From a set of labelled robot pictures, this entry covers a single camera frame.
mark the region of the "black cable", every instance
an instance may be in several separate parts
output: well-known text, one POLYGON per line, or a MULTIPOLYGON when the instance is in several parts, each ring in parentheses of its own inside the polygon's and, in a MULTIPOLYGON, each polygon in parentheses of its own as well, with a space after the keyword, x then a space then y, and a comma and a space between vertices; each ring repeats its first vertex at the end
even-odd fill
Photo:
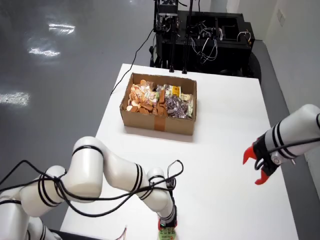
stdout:
POLYGON ((271 154, 271 153, 276 152, 276 151, 281 150, 281 149, 294 147, 294 146, 298 146, 298 145, 303 145, 303 144, 311 144, 311 143, 315 143, 315 142, 320 142, 320 137, 301 140, 301 141, 295 141, 295 142, 292 142, 292 143, 289 143, 289 144, 278 146, 278 147, 275 147, 275 148, 269 150, 268 154, 271 154))
POLYGON ((151 32, 149 33, 148 37, 146 38, 146 40, 142 43, 142 45, 139 47, 139 49, 135 52, 135 55, 134 55, 134 59, 133 59, 133 62, 131 64, 131 67, 128 71, 125 72, 125 74, 122 76, 121 80, 114 86, 112 92, 110 93, 110 96, 113 94, 113 92, 115 91, 116 87, 119 85, 119 83, 121 83, 121 81, 124 79, 125 75, 131 71, 132 69, 132 66, 134 65, 135 63, 135 60, 136 60, 136 57, 137 57, 137 53, 139 52, 139 50, 145 45, 146 41, 148 41, 151 33, 154 31, 154 29, 152 28, 151 32))
POLYGON ((178 1, 179 4, 181 4, 182 6, 188 7, 188 5, 185 5, 183 3, 181 3, 180 1, 178 1))
POLYGON ((64 186, 64 183, 61 181, 61 176, 60 177, 51 177, 49 176, 47 173, 45 172, 42 172, 40 171, 39 169, 37 169, 32 163, 30 163, 28 160, 22 160, 21 162, 19 162, 14 168, 12 171, 10 171, 10 173, 5 176, 5 178, 1 181, 1 183, 3 183, 13 172, 14 170, 17 169, 17 167, 19 167, 22 163, 26 163, 28 164, 30 167, 32 167, 37 173, 43 175, 44 177, 46 178, 41 178, 39 177, 39 179, 36 179, 36 180, 33 180, 31 181, 30 183, 35 183, 37 181, 45 181, 45 180, 51 180, 54 182, 54 184, 57 186, 57 188, 60 190, 60 193, 63 197, 63 199, 66 201, 66 203, 68 204, 68 206, 70 206, 76 213, 82 215, 82 216, 86 216, 86 217, 90 217, 90 218, 96 218, 96 217, 102 217, 102 216, 105 216, 105 215, 108 215, 110 213, 113 213, 114 211, 116 211, 117 209, 119 209, 126 201, 128 201, 134 194, 137 194, 137 193, 141 193, 141 192, 145 192, 145 191, 152 191, 154 189, 159 189, 159 190, 164 190, 164 191, 169 191, 168 189, 166 188, 162 188, 162 187, 157 187, 156 185, 158 184, 161 184, 165 181, 169 181, 177 176, 179 176, 183 171, 184 171, 184 165, 183 163, 180 161, 180 160, 176 160, 175 162, 178 162, 181 164, 181 171, 168 177, 168 178, 165 178, 163 180, 160 180, 158 182, 153 182, 153 183, 150 183, 149 186, 145 186, 145 187, 141 187, 135 191, 132 191, 132 192, 128 192, 128 193, 125 193, 123 195, 120 195, 120 196, 117 196, 117 197, 111 197, 111 198, 100 198, 100 197, 83 197, 83 196, 77 196, 75 194, 72 194, 71 192, 69 192, 65 186, 64 186), (109 211, 106 211, 106 212, 103 212, 103 213, 99 213, 99 214, 88 214, 88 213, 85 213, 85 212, 82 212, 80 210, 78 210, 75 206, 73 206, 71 204, 71 202, 69 201, 69 199, 67 198, 66 194, 70 195, 71 197, 75 197, 76 199, 80 199, 80 200, 90 200, 90 201, 103 201, 103 200, 115 200, 115 199, 119 199, 119 198, 123 198, 123 197, 126 197, 126 199, 124 199, 119 205, 117 205, 116 207, 114 207, 113 209, 109 210, 109 211))
POLYGON ((2 205, 2 204, 19 204, 19 205, 21 205, 21 201, 8 199, 8 200, 0 201, 0 205, 2 205))

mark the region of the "electronic device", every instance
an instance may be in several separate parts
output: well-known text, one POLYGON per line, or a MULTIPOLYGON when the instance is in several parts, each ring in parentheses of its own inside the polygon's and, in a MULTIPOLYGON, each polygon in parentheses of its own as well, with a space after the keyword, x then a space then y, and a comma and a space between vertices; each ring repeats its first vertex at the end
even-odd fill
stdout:
MULTIPOLYGON (((188 11, 178 11, 177 21, 174 69, 207 74, 241 71, 243 76, 249 75, 255 35, 242 14, 192 12, 190 16, 188 11)), ((155 67, 169 67, 171 48, 170 31, 156 35, 155 67)))

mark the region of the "black stripe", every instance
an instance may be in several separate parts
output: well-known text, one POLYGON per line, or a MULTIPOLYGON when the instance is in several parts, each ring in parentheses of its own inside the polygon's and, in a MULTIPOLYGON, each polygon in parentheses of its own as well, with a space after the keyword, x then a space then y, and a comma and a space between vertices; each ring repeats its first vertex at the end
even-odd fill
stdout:
MULTIPOLYGON (((280 124, 281 124, 281 122, 279 122, 279 124, 278 124, 278 128, 277 128, 277 130, 276 130, 276 133, 277 133, 277 135, 278 135, 279 142, 280 142, 281 146, 283 146, 283 145, 285 145, 285 144, 284 144, 284 142, 282 141, 281 134, 280 134, 280 124)), ((297 155, 294 155, 292 152, 290 152, 286 147, 283 148, 283 150, 285 151, 286 154, 288 154, 289 157, 291 156, 291 158, 293 158, 293 159, 295 159, 295 158, 298 157, 297 155)))
POLYGON ((50 203, 48 203, 48 202, 45 200, 44 196, 42 195, 41 187, 40 187, 40 182, 41 182, 42 177, 45 177, 45 176, 44 176, 44 175, 40 175, 39 180, 38 180, 38 193, 39 193, 39 196, 40 196, 42 202, 43 202, 45 205, 47 205, 47 206, 50 207, 50 208, 54 208, 54 207, 56 207, 56 206, 55 206, 55 205, 51 205, 50 203))
POLYGON ((150 178, 149 178, 149 182, 150 182, 152 179, 155 179, 155 178, 162 178, 162 179, 165 179, 165 177, 164 177, 164 176, 162 176, 162 175, 155 175, 155 176, 152 176, 152 177, 150 177, 150 178))
POLYGON ((43 223, 43 228, 44 228, 43 240, 45 240, 46 239, 47 228, 46 228, 46 225, 44 223, 43 223))
POLYGON ((169 220, 169 219, 173 216, 174 212, 175 212, 175 207, 173 206, 173 207, 172 207, 172 211, 171 211, 171 213, 170 213, 169 216, 167 216, 167 217, 160 217, 160 218, 161 218, 162 220, 169 220))
MULTIPOLYGON (((272 140, 273 140, 273 144, 274 144, 274 146, 277 148, 278 147, 278 143, 277 143, 277 141, 276 141, 276 127, 278 126, 278 124, 277 125, 275 125, 274 127, 273 127, 273 129, 272 129, 272 140)), ((278 153, 280 153, 280 155, 282 156, 282 157, 284 157, 285 159, 288 159, 289 157, 286 157, 285 156, 285 154, 281 151, 281 150, 278 150, 278 153)))
MULTIPOLYGON (((61 179, 64 175, 66 175, 66 174, 67 174, 67 170, 64 170, 64 174, 62 174, 61 176, 59 176, 58 179, 60 180, 60 179, 61 179)), ((59 192, 60 189, 58 189, 58 185, 57 185, 56 182, 54 182, 54 189, 55 189, 55 191, 56 191, 56 194, 57 194, 61 199, 64 199, 64 197, 61 196, 61 194, 60 194, 60 192, 59 192)))
POLYGON ((142 178, 143 178, 143 170, 142 170, 142 167, 140 165, 139 165, 139 168, 140 168, 140 181, 139 181, 139 185, 138 185, 137 189, 140 189, 141 184, 142 184, 142 178))
POLYGON ((152 191, 153 191, 152 189, 149 190, 149 192, 147 192, 148 194, 147 194, 145 197, 143 197, 143 198, 141 197, 140 199, 141 199, 141 200, 145 200, 147 197, 149 197, 149 195, 152 193, 152 191))
POLYGON ((45 179, 45 177, 43 176, 43 178, 42 178, 42 191, 43 191, 44 196, 46 197, 46 199, 47 199, 51 204, 53 204, 53 205, 55 205, 55 206, 58 206, 60 203, 53 201, 53 200, 49 197, 49 195, 47 194, 46 187, 45 187, 45 180, 44 180, 44 179, 45 179))
POLYGON ((319 129, 320 129, 320 122, 319 122, 319 115, 320 113, 316 116, 316 124, 318 125, 319 129))
POLYGON ((41 220, 42 222, 42 233, 41 233, 41 236, 40 236, 40 240, 43 240, 43 237, 44 237, 44 233, 45 233, 45 225, 44 225, 44 222, 41 220))
POLYGON ((145 198, 145 196, 149 193, 149 191, 151 191, 151 189, 150 190, 147 190, 141 197, 140 197, 140 199, 141 200, 144 200, 145 198))
POLYGON ((98 151, 98 152, 102 155, 102 157, 104 156, 104 154, 102 153, 102 151, 101 151, 99 148, 97 148, 96 146, 92 146, 92 145, 84 145, 84 146, 78 147, 76 150, 73 151, 72 156, 73 156, 76 152, 78 152, 78 151, 80 151, 80 150, 82 150, 82 149, 93 149, 93 150, 98 151))
POLYGON ((55 188, 56 194, 57 194, 61 199, 64 199, 64 197, 61 196, 60 192, 58 191, 58 185, 57 185, 56 183, 54 183, 54 188, 55 188))
POLYGON ((136 189, 136 186, 138 184, 138 179, 139 179, 139 167, 138 167, 138 164, 135 164, 135 166, 136 166, 136 179, 135 179, 135 184, 134 184, 131 192, 133 192, 136 189))

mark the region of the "robotic arm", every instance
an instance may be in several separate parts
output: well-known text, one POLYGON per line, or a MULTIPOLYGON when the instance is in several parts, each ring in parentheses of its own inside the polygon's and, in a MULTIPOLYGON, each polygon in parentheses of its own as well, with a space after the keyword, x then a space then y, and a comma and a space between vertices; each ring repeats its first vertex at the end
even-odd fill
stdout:
MULTIPOLYGON (((101 141, 89 136, 75 143, 67 173, 61 166, 52 166, 45 173, 51 177, 60 178, 64 187, 72 195, 88 197, 88 199, 100 196, 103 176, 112 187, 127 192, 149 187, 152 183, 165 179, 162 169, 152 168, 145 174, 139 164, 118 157, 101 141)), ((68 201, 92 202, 79 200, 62 192, 56 183, 52 180, 43 180, 44 177, 40 175, 39 181, 25 187, 7 190, 0 195, 0 203, 6 200, 21 202, 21 205, 0 205, 0 239, 25 239, 28 224, 30 225, 29 216, 33 218, 42 216, 63 202, 64 196, 68 201)), ((163 189, 168 189, 167 186, 172 187, 166 181, 157 185, 163 189)), ((149 189, 136 194, 152 211, 158 214, 159 227, 177 225, 177 207, 172 191, 149 189)))
POLYGON ((261 178, 255 184, 264 184, 283 163, 292 161, 320 144, 320 109, 307 104, 280 121, 260 136, 245 152, 243 164, 255 159, 254 168, 261 168, 261 178))

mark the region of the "black tube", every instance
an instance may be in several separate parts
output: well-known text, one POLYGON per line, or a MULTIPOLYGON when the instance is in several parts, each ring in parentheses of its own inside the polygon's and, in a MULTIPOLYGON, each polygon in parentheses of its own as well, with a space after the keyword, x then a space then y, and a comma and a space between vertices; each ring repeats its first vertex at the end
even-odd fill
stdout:
POLYGON ((176 54, 176 41, 177 41, 177 17, 172 17, 172 33, 171 33, 171 56, 170 56, 170 68, 169 72, 174 73, 174 62, 175 62, 175 54, 176 54))
POLYGON ((191 16, 192 16, 192 7, 194 4, 194 0, 190 0, 190 7, 189 7, 189 19, 185 26, 185 37, 184 37, 184 45, 183 45, 183 74, 187 74, 187 65, 188 65, 188 58, 189 58, 189 31, 191 25, 191 16))

